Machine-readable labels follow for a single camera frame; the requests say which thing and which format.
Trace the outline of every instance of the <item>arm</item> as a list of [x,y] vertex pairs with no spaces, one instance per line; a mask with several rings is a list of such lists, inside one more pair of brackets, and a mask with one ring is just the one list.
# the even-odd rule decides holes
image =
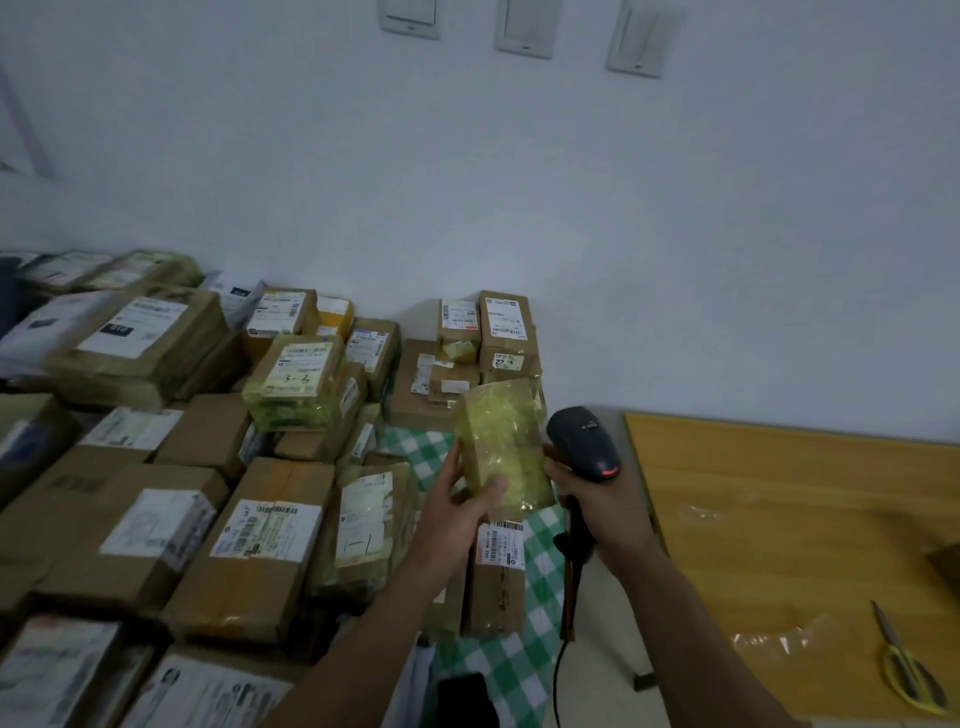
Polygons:
[[638,478],[597,485],[550,460],[546,471],[580,502],[597,553],[623,585],[674,725],[796,728],[660,549]]
[[289,691],[262,728],[379,726],[413,648],[427,607],[462,563],[480,518],[500,500],[495,482],[463,505],[451,501],[463,475],[454,444],[420,515],[420,526],[400,567],[363,617]]

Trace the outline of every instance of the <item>scissors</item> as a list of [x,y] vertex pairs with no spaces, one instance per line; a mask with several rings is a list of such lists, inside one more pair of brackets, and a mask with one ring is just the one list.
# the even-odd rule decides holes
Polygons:
[[881,664],[890,687],[914,708],[935,716],[948,716],[947,693],[923,663],[903,649],[897,633],[879,605],[875,601],[870,603],[874,605],[876,621],[887,641]]

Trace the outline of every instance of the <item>taped box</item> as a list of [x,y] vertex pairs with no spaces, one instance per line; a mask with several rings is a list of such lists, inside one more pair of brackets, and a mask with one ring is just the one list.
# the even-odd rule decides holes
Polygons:
[[330,465],[255,459],[163,610],[174,635],[282,643],[332,487]]

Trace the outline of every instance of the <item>plastic wrap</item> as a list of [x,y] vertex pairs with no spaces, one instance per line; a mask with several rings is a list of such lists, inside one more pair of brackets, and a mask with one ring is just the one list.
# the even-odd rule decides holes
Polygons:
[[513,379],[468,390],[454,410],[454,427],[463,441],[471,495],[481,493],[495,475],[507,477],[507,492],[495,513],[498,518],[522,521],[553,505],[529,380]]
[[323,429],[340,422],[347,359],[339,336],[280,335],[243,388],[261,432]]

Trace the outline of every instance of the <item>hand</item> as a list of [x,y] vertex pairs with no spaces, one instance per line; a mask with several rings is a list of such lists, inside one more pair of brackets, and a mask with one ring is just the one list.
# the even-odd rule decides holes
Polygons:
[[507,479],[501,475],[479,496],[456,505],[451,499],[453,486],[463,474],[460,441],[457,440],[423,505],[420,525],[401,566],[420,584],[427,600],[437,596],[449,583],[454,571],[463,565],[480,519],[507,490]]
[[590,483],[552,460],[559,455],[554,448],[544,447],[544,452],[546,474],[562,494],[577,498],[584,521],[597,541],[597,553],[613,576],[623,582],[636,570],[637,560],[657,543],[639,478],[621,472],[609,482]]

